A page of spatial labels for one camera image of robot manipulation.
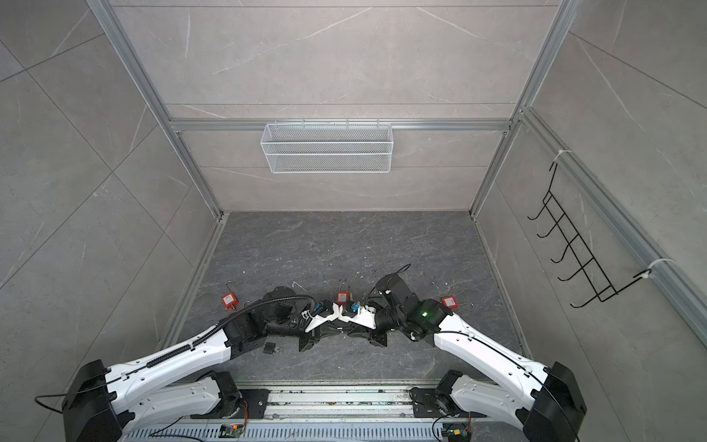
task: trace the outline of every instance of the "white wire basket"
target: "white wire basket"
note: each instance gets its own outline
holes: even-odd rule
[[[273,173],[390,172],[393,131],[380,123],[271,123],[260,145]]]

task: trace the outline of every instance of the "electrical wire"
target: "electrical wire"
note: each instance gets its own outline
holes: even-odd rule
[[[175,437],[175,438],[192,439],[193,441],[198,441],[198,442],[206,442],[204,439],[200,439],[198,437],[193,437],[193,436],[187,436],[185,434],[151,434],[150,437]]]
[[[390,278],[388,278],[388,280],[385,283],[388,284],[390,282],[390,280],[393,279],[393,275],[399,274],[399,273],[405,273],[410,268],[410,266],[411,266],[411,264],[407,263],[404,266],[400,267],[398,270],[396,270],[395,272],[393,272],[390,275]],[[374,290],[375,290],[375,286],[373,286],[373,288],[368,292],[368,295],[366,295],[366,297],[363,299],[364,305],[366,304],[366,301],[368,301],[370,294],[373,293]],[[382,298],[382,296],[374,296],[373,298]]]
[[[41,397],[74,396],[74,395],[78,395],[78,394],[81,394],[81,393],[85,393],[85,392],[87,392],[87,391],[92,391],[92,390],[97,390],[98,388],[103,388],[103,387],[105,387],[106,385],[109,385],[109,384],[114,383],[116,380],[120,380],[120,378],[115,378],[115,379],[113,379],[113,380],[109,380],[109,381],[106,382],[106,383],[102,383],[101,385],[97,385],[97,386],[91,387],[91,388],[86,388],[85,390],[81,390],[81,391],[69,392],[69,393],[57,393],[56,395],[39,395],[39,396],[35,396],[35,402],[38,403],[40,406],[42,406],[42,407],[48,409],[48,410],[52,410],[54,413],[63,414],[63,412],[61,412],[60,410],[58,410],[58,409],[56,409],[56,408],[50,407],[50,406],[47,405],[47,404],[42,404],[42,403],[40,402],[40,398],[41,398]]]
[[[444,416],[439,416],[437,419],[435,419],[434,422],[432,422],[432,436],[435,436],[435,439],[437,439],[438,442],[442,442],[442,439],[438,438],[438,437],[437,437],[437,433],[435,433],[435,424],[437,424],[437,422],[438,422],[440,419],[443,419],[443,418],[449,417],[449,416],[451,416],[451,414],[447,413],[447,414],[445,414]]]
[[[194,441],[199,441],[199,442],[206,442],[204,439],[200,439],[200,438],[193,437],[193,436],[183,436],[183,435],[181,435],[181,434],[158,434],[158,433],[161,433],[161,432],[165,431],[166,429],[168,429],[168,428],[171,427],[172,425],[176,424],[176,423],[179,422],[180,420],[182,420],[183,417],[184,417],[184,416],[181,416],[179,419],[177,419],[176,421],[174,421],[174,422],[172,422],[171,424],[167,425],[165,428],[159,429],[159,430],[157,430],[157,431],[153,431],[152,433],[150,433],[150,434],[148,435],[148,437],[176,437],[176,438],[179,438],[179,437],[180,437],[180,438],[192,439],[192,440],[194,440]]]
[[[487,342],[484,342],[484,341],[482,341],[482,340],[480,340],[480,339],[477,339],[476,337],[473,337],[473,336],[471,336],[471,335],[469,335],[469,334],[467,334],[467,333],[457,332],[457,331],[454,331],[454,330],[441,330],[441,331],[439,331],[439,332],[437,332],[437,333],[452,333],[452,334],[454,334],[454,335],[462,335],[462,336],[466,336],[467,338],[469,338],[469,340],[474,340],[474,341],[476,341],[476,342],[478,342],[478,343],[480,343],[480,344],[483,344],[483,345],[487,346],[488,348],[490,348],[491,350],[494,350],[496,353],[500,354],[501,356],[503,356],[503,357],[506,358],[507,360],[513,362],[513,364],[514,364],[516,367],[518,367],[519,369],[523,370],[524,374],[527,374],[527,375],[530,376],[531,378],[535,379],[535,381],[540,384],[540,388],[541,388],[541,389],[545,386],[545,384],[543,384],[542,382],[540,382],[540,379],[538,379],[533,373],[530,373],[529,371],[527,371],[527,370],[525,369],[525,367],[523,367],[523,366],[521,366],[520,364],[518,364],[518,362],[514,361],[513,358],[510,358],[510,357],[508,357],[507,355],[503,354],[503,352],[501,352],[501,351],[499,351],[499,350],[493,348],[493,347],[492,347],[491,345],[489,345]],[[550,390],[548,390],[547,388],[545,388],[545,392],[546,392],[548,395],[550,395],[550,398],[551,398],[553,401],[555,401],[555,403],[557,404],[558,407],[560,407],[560,412],[562,413],[562,416],[565,418],[565,421],[567,421],[567,426],[569,426],[569,427],[570,427],[570,430],[572,430],[572,433],[574,434],[575,439],[577,439],[577,442],[582,442],[582,441],[579,439],[579,435],[577,434],[577,431],[575,431],[575,429],[572,427],[572,423],[570,423],[570,419],[567,417],[567,414],[565,414],[565,410],[562,409],[562,405],[560,404],[560,402],[557,400],[557,398],[555,398],[555,396],[554,396],[554,395],[550,392]]]
[[[410,390],[407,390],[407,395],[410,396],[410,400],[412,401],[413,405],[420,405],[420,402],[417,402],[415,399],[412,398],[412,388]]]
[[[245,412],[243,413],[243,432],[241,434],[245,433],[245,426],[248,423],[248,401],[243,400],[243,403],[245,403]]]
[[[248,307],[244,308],[243,310],[239,310],[238,312],[231,313],[230,315],[226,316],[224,319],[219,320],[214,328],[210,329],[208,332],[204,333],[202,336],[196,338],[194,341],[192,341],[189,344],[182,345],[181,347],[178,347],[172,351],[169,351],[168,353],[165,353],[163,355],[157,356],[154,359],[151,359],[150,361],[147,361],[147,364],[145,364],[145,367],[154,367],[157,364],[161,364],[164,361],[167,361],[178,354],[184,353],[186,351],[191,351],[194,348],[196,348],[197,345],[203,344],[206,342],[210,337],[214,336],[216,333],[219,331],[223,330],[223,328],[234,321],[236,318],[238,318],[241,315],[244,315],[246,313],[249,313],[253,310],[256,310],[261,307],[265,307],[269,304],[275,304],[278,302],[282,301],[297,301],[300,299],[308,299],[310,300],[310,312],[312,311],[312,307],[314,306],[316,300],[309,295],[294,295],[294,296],[282,296],[280,298],[273,298],[273,299],[268,299],[268,300],[260,300],[256,301],[252,304],[250,304]]]
[[[174,421],[174,422],[172,422],[171,424],[167,425],[167,426],[166,426],[165,428],[163,428],[163,429],[159,429],[159,430],[157,430],[157,431],[153,431],[152,433],[149,434],[149,436],[155,436],[157,433],[161,433],[161,432],[165,431],[166,429],[168,429],[168,428],[171,427],[172,425],[174,425],[174,424],[176,424],[177,422],[181,421],[183,417],[184,417],[184,416],[181,416],[179,419],[177,419],[176,421]]]
[[[201,376],[199,376],[194,382],[199,382],[201,379],[204,379],[207,376],[215,375],[216,372],[213,370],[209,370],[206,373],[203,373]]]

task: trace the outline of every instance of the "dark gray marble floor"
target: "dark gray marble floor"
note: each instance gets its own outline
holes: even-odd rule
[[[456,211],[232,213],[181,338],[228,314],[221,303],[227,281],[233,281],[241,303],[280,285],[333,299],[339,282],[361,300],[380,277],[407,263],[403,279],[420,299],[454,295],[460,303],[472,302],[474,309],[460,315],[520,350],[469,214]],[[324,338],[303,353],[294,338],[268,340],[281,351],[268,355],[258,349],[220,368],[236,380],[436,379],[450,369],[480,376],[455,356],[399,332],[389,333],[383,349],[345,335]]]

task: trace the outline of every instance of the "gray tile wall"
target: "gray tile wall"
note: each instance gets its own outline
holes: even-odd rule
[[[699,440],[707,417],[700,405],[707,394],[702,367],[707,351],[663,294],[640,281],[608,300],[579,304],[593,296],[587,279],[567,282],[578,265],[542,207],[552,156],[523,129],[484,203],[479,224],[492,261],[510,297],[533,357],[560,361],[577,375],[587,400],[582,440]],[[639,264],[559,169],[553,192],[617,286],[641,271]],[[550,206],[555,217],[559,208]],[[571,235],[572,228],[561,224]],[[588,252],[574,243],[580,258]],[[588,266],[593,283],[606,285],[598,268]],[[674,383],[660,379],[679,380]]]
[[[33,397],[152,352],[214,220],[83,0],[0,3],[0,139],[0,439],[63,441]]]
[[[534,104],[707,293],[707,2],[588,0]]]
[[[556,1],[119,0],[174,118],[508,118]],[[273,175],[184,133],[225,210],[468,209],[498,132],[397,132],[389,174]]]
[[[439,3],[148,0],[115,10],[181,115],[510,117],[556,2]]]
[[[466,210],[501,133],[395,132],[389,173],[273,174],[261,132],[184,132],[216,199],[238,210]]]

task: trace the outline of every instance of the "aluminum frame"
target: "aluminum frame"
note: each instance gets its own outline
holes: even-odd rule
[[[545,77],[547,77],[550,66],[552,66],[555,57],[557,57],[562,42],[564,42],[574,20],[577,18],[583,2],[584,0],[563,0],[560,4],[555,19],[550,26],[550,30],[538,54],[538,58],[535,60],[535,65],[530,72],[523,92],[520,94],[520,98],[513,110],[513,115],[510,118],[510,134],[503,137],[498,144],[498,148],[486,169],[484,179],[481,181],[477,195],[469,208],[469,214],[471,214],[473,219],[479,215],[481,206],[484,205],[484,201],[486,201],[486,197],[491,191],[491,186],[496,180],[496,176],[508,155],[510,145],[518,131],[518,120],[520,119],[523,108],[530,106],[535,100],[535,96],[540,90],[540,86],[542,86]]]
[[[393,130],[508,130],[510,121],[503,118],[454,118],[416,120],[397,119],[179,119],[170,121],[172,130],[183,131],[262,131],[270,123],[380,123],[390,124]]]
[[[527,125],[548,153],[555,156],[559,150],[569,150],[531,107],[526,107],[522,111],[522,124]],[[574,153],[565,152],[557,157],[556,162],[587,197],[621,244],[644,268],[648,267],[653,260],[667,257],[665,251],[641,228],[641,225]],[[662,262],[653,267],[650,280],[658,286],[673,308],[707,347],[707,298],[704,293],[701,293],[673,262]]]
[[[108,0],[86,0],[86,3],[88,3],[93,15],[99,22],[101,28],[103,28],[108,40],[115,48],[120,61],[133,79],[135,86],[138,88],[138,91],[140,91],[150,111],[155,116],[155,120],[157,120],[157,123],[167,136],[167,140],[182,161],[185,169],[187,169],[187,173],[189,173],[189,176],[192,178],[204,202],[206,202],[214,218],[217,219],[223,214],[223,211],[218,205],[211,188],[206,183],[204,176],[201,174],[201,169],[199,169],[199,166],[194,162],[192,155],[189,153],[186,144],[179,135],[170,128],[170,118],[167,114],[165,104],[150,82],[149,77],[147,77],[147,73],[142,67],[140,60],[137,58],[135,49],[130,44],[130,40],[125,30],[120,25],[110,2]]]
[[[189,284],[176,303],[172,316],[165,327],[165,336],[156,348],[157,351],[171,347],[179,342],[179,334],[181,333],[182,327],[187,320],[187,315],[189,315],[189,311],[192,308],[192,302],[194,302],[194,298],[197,297],[199,286],[201,286],[201,280],[206,274],[206,269],[209,267],[211,257],[214,256],[214,250],[218,245],[218,240],[221,239],[221,234],[223,232],[223,228],[226,227],[227,220],[228,214],[224,214],[216,220],[214,226],[211,228],[209,239],[204,244],[199,259],[194,265],[192,275],[189,278]]]
[[[336,380],[336,381],[240,381],[241,390],[266,388],[271,391],[263,419],[248,421],[250,429],[243,441],[434,441],[431,425],[435,418],[414,417],[409,398],[411,387],[435,388],[439,380]],[[467,417],[440,419],[435,427],[441,437],[442,424],[466,423]],[[472,422],[493,422],[472,418]],[[241,424],[242,419],[181,419],[160,437],[183,441],[178,435],[196,436],[205,441],[222,441],[222,424]],[[166,419],[126,435],[126,442],[154,441],[152,431],[172,423]]]

